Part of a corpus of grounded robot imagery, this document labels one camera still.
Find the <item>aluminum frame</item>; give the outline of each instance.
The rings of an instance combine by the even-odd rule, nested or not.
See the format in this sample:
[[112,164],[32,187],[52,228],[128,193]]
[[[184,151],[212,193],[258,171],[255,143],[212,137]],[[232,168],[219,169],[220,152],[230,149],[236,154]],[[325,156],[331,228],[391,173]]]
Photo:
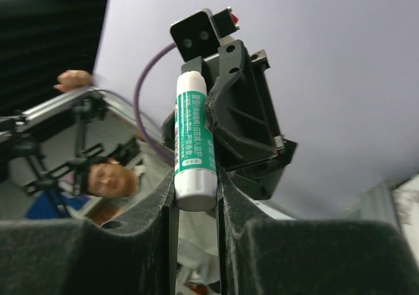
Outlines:
[[[84,95],[91,89],[100,90],[96,87],[83,87],[80,89],[73,90],[71,92],[58,95],[44,103],[32,107],[22,114],[26,116],[27,124],[21,125],[21,130],[27,130],[48,118],[57,115],[61,112],[64,112],[80,101]],[[106,104],[108,104],[108,110],[114,113],[115,115],[121,117],[128,124],[137,127],[136,120],[134,117],[134,109],[131,106],[123,103],[118,97],[109,94],[107,92],[102,92]],[[162,137],[160,134],[159,128],[152,124],[147,118],[143,118],[143,123],[147,129],[149,136],[158,143],[162,142]],[[7,140],[8,133],[5,131],[0,132],[0,143]]]
[[392,187],[388,182],[381,182],[364,193],[355,206],[348,208],[343,218],[350,220],[381,221],[401,230]]

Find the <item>metal rod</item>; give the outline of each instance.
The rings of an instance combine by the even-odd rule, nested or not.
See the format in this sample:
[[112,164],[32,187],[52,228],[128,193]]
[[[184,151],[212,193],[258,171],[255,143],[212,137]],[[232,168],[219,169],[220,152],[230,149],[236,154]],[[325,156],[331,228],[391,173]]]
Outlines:
[[[50,117],[64,112],[72,107],[72,105],[83,97],[88,91],[88,87],[70,91],[66,94],[59,95],[51,100],[45,101],[36,107],[30,108],[23,112],[26,116],[27,124],[20,126],[20,130],[26,130],[35,126]],[[0,132],[0,143],[7,140],[7,132]]]

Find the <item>black tripod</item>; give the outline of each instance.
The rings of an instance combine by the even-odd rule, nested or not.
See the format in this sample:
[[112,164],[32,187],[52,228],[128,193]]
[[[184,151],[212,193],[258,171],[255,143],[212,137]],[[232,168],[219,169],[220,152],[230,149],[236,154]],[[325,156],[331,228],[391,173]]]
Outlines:
[[36,179],[24,185],[25,193],[29,196],[37,192],[45,192],[48,200],[51,202],[54,210],[60,218],[71,217],[66,207],[65,201],[61,196],[64,190],[60,187],[58,181],[61,177],[69,173],[69,171],[57,172],[63,169],[63,165],[53,170],[48,170],[44,163],[45,155],[41,151],[41,146],[28,133],[18,131],[19,124],[25,124],[26,117],[24,115],[4,117],[0,120],[0,131],[10,133],[10,143],[12,153],[17,158],[25,158],[30,166]]
[[81,190],[88,188],[88,163],[89,159],[104,151],[101,143],[86,148],[87,124],[95,117],[103,120],[106,116],[107,105],[103,96],[98,91],[92,90],[88,95],[73,108],[76,123],[75,157],[68,161],[70,170],[74,171],[73,195],[79,195]]

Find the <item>finger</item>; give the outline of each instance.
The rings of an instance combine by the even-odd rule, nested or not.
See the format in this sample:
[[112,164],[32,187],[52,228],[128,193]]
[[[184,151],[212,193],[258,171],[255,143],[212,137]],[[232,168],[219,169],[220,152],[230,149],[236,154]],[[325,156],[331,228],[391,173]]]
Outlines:
[[56,84],[54,86],[54,88],[57,89],[58,91],[61,91],[61,92],[68,92],[68,91],[72,91],[74,89],[73,86],[69,86],[69,85],[66,85],[66,84]]

